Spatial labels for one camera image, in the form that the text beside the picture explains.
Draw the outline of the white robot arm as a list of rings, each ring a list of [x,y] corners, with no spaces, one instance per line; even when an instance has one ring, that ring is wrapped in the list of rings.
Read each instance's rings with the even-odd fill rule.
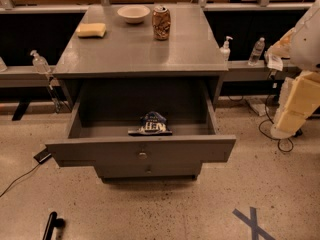
[[[296,25],[266,52],[267,67],[281,71],[282,58],[301,70],[281,87],[279,108],[270,133],[286,139],[296,134],[320,106],[320,0],[316,0]]]

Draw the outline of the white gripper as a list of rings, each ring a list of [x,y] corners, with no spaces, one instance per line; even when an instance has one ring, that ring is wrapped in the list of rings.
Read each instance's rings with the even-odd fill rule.
[[[286,77],[279,95],[270,133],[274,138],[287,139],[305,123],[320,106],[320,74],[305,72],[295,80]]]

